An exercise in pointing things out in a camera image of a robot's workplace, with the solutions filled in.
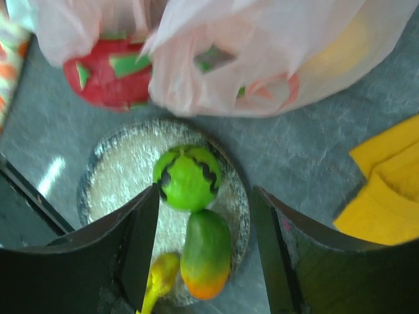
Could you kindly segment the orange folded t-shirt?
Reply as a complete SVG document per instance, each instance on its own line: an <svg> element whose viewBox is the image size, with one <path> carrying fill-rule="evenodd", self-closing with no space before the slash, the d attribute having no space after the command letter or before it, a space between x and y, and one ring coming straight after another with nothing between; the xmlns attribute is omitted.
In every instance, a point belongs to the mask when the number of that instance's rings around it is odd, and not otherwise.
<svg viewBox="0 0 419 314"><path fill-rule="evenodd" d="M367 182L333 224L382 245L418 239L418 116L350 151Z"/></svg>

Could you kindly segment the fake yellow pepper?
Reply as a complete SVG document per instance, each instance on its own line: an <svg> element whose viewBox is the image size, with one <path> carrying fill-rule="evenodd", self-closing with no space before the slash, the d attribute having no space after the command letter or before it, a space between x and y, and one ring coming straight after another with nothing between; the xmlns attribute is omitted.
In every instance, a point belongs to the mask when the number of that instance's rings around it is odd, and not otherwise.
<svg viewBox="0 0 419 314"><path fill-rule="evenodd" d="M307 77L338 77L353 69L370 50L369 27L363 20L352 20L333 43L302 65L299 72Z"/></svg>

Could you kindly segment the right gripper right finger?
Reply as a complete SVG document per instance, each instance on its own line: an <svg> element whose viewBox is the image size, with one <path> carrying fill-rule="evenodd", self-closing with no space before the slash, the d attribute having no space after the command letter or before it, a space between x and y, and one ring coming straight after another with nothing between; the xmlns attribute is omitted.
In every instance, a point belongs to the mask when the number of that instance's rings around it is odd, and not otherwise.
<svg viewBox="0 0 419 314"><path fill-rule="evenodd" d="M251 216L271 313L417 313L418 242L363 241L259 186Z"/></svg>

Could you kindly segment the pink plastic bag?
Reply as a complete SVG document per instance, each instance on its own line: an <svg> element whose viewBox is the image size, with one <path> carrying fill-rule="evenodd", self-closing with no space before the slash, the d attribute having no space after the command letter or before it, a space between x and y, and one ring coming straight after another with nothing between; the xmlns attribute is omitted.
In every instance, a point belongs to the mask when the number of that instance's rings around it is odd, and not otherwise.
<svg viewBox="0 0 419 314"><path fill-rule="evenodd" d="M181 116L271 116L335 94L395 47L417 1L38 1L36 35L62 65L103 32L143 36L151 98ZM299 69L352 20L369 27L371 50L326 79Z"/></svg>

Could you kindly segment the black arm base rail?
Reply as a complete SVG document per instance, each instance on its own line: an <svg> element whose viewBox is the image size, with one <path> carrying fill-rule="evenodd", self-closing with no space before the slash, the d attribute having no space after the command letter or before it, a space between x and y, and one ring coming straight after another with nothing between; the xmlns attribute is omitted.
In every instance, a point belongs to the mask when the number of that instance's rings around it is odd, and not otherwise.
<svg viewBox="0 0 419 314"><path fill-rule="evenodd" d="M46 245L75 229L1 156L1 248Z"/></svg>

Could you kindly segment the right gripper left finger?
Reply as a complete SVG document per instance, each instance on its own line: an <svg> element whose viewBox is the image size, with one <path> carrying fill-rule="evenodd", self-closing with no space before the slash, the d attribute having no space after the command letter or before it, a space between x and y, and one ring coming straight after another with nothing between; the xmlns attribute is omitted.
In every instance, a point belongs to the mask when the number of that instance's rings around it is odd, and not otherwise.
<svg viewBox="0 0 419 314"><path fill-rule="evenodd" d="M1 312L140 310L158 207L153 184L116 211L48 245L1 249Z"/></svg>

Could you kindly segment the yellow fake banana bunch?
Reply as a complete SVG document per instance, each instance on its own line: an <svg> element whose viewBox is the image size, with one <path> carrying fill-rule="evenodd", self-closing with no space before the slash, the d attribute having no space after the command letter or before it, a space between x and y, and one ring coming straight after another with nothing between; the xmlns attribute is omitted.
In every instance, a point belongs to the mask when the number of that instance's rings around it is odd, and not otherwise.
<svg viewBox="0 0 419 314"><path fill-rule="evenodd" d="M156 302L174 287L180 269L177 253L161 254L151 265L143 305L136 313L152 313Z"/></svg>

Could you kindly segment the fake mango fruit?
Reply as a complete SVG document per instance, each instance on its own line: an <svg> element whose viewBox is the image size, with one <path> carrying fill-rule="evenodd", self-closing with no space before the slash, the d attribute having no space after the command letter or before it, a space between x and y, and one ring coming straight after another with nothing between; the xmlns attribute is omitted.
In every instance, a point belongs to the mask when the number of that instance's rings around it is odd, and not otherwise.
<svg viewBox="0 0 419 314"><path fill-rule="evenodd" d="M224 289L230 276L231 235L226 220L214 211L192 213L181 254L181 277L190 294L212 300Z"/></svg>

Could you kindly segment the floral patterned cloth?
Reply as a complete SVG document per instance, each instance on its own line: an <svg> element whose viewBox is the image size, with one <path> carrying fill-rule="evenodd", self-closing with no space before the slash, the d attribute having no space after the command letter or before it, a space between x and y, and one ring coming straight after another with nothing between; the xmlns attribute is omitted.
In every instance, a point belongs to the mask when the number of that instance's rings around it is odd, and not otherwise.
<svg viewBox="0 0 419 314"><path fill-rule="evenodd" d="M16 91L31 33L1 11L1 131Z"/></svg>

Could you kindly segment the fake red fruit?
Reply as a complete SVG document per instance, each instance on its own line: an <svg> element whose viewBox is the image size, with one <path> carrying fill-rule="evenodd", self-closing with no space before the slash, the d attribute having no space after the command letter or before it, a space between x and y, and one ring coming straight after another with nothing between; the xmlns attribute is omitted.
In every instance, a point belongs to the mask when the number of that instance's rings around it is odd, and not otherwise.
<svg viewBox="0 0 419 314"><path fill-rule="evenodd" d="M103 34L90 53L67 60L63 72L72 90L96 107L127 111L146 104L152 65L139 57L145 38Z"/></svg>

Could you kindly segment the fake green fruit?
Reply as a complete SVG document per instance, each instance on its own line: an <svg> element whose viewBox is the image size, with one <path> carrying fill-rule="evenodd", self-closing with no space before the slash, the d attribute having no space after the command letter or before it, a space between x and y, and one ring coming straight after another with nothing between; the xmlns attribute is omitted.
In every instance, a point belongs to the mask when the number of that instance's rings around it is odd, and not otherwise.
<svg viewBox="0 0 419 314"><path fill-rule="evenodd" d="M160 199L178 211L205 209L215 199L221 179L215 155L198 145L177 145L168 149L153 168L153 182Z"/></svg>

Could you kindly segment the speckled glass plate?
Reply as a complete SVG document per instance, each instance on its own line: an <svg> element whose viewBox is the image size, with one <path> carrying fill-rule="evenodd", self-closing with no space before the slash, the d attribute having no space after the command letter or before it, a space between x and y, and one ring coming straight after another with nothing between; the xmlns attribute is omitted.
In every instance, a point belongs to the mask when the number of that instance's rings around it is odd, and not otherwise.
<svg viewBox="0 0 419 314"><path fill-rule="evenodd" d="M77 190L82 226L112 213L153 183L153 167L176 145L199 145L212 152L221 168L218 195L207 206L226 220L232 254L229 277L244 258L250 234L250 209L242 176L224 150L186 122L168 118L126 124L93 149Z"/></svg>

